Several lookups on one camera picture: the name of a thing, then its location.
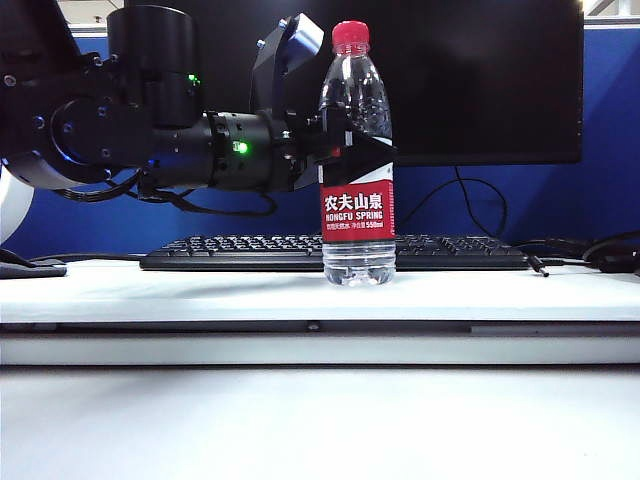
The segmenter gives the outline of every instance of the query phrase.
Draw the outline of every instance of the blue wall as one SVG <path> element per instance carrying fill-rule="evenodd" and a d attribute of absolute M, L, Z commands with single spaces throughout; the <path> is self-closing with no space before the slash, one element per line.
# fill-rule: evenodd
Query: blue wall
<path fill-rule="evenodd" d="M 106 41 L 81 40 L 85 51 L 106 55 Z M 504 238 L 598 237 L 639 227 L 640 30 L 585 32 L 584 159 L 576 165 L 466 167 L 464 176 L 495 184 L 509 201 Z M 398 218 L 451 168 L 396 172 Z M 485 187 L 470 185 L 477 215 L 492 228 L 500 203 Z M 266 219 L 183 213 L 171 206 L 121 198 L 77 204 L 38 191 L 29 215 L 5 245 L 24 256 L 72 251 L 146 252 L 195 233 L 309 233 L 319 229 L 317 186 L 276 195 L 280 210 Z M 215 208 L 260 208 L 252 194 L 199 191 L 195 201 Z M 434 197 L 400 233 L 475 233 L 460 189 Z"/>

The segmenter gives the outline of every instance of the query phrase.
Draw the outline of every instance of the water bottle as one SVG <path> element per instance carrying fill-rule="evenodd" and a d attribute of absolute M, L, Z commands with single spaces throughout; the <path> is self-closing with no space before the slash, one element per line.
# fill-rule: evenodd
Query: water bottle
<path fill-rule="evenodd" d="M 357 21 L 333 29 L 336 54 L 322 88 L 320 108 L 343 103 L 360 131 L 391 144 L 391 112 L 382 79 L 369 58 L 369 28 Z M 321 192 L 324 272 L 331 283 L 378 285 L 395 273 L 393 165 L 348 185 Z"/>

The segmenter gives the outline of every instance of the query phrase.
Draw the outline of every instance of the keyboard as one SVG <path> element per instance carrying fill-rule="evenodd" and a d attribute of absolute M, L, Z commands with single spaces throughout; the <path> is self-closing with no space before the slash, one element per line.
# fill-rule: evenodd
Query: keyboard
<path fill-rule="evenodd" d="M 176 240 L 140 260 L 144 270 L 320 272 L 319 235 L 218 235 Z M 526 255 L 490 237 L 401 235 L 398 271 L 524 270 Z"/>

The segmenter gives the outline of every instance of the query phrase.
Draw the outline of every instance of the black monitor screen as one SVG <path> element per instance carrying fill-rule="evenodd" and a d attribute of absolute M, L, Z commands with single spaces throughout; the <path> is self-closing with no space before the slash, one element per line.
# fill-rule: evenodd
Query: black monitor screen
<path fill-rule="evenodd" d="M 578 0 L 134 0 L 198 23 L 206 107 L 245 112 L 256 41 L 304 12 L 325 31 L 289 75 L 288 107 L 310 115 L 332 61 L 331 30 L 366 22 L 391 103 L 400 165 L 580 160 L 583 17 Z"/>

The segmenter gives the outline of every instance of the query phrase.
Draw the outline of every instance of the black robotic arm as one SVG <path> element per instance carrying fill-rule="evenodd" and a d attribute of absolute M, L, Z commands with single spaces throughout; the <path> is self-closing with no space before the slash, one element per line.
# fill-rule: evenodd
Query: black robotic arm
<path fill-rule="evenodd" d="M 322 44 L 303 14 L 259 45 L 250 114 L 204 110 L 185 13 L 125 7 L 108 34 L 108 59 L 81 55 L 55 0 L 0 3 L 0 159 L 23 182 L 66 191 L 128 170 L 113 196 L 137 184 L 140 199 L 181 206 L 170 189 L 293 191 L 317 181 L 321 162 L 339 183 L 393 160 L 341 105 L 311 119 L 286 110 L 284 77 Z"/>

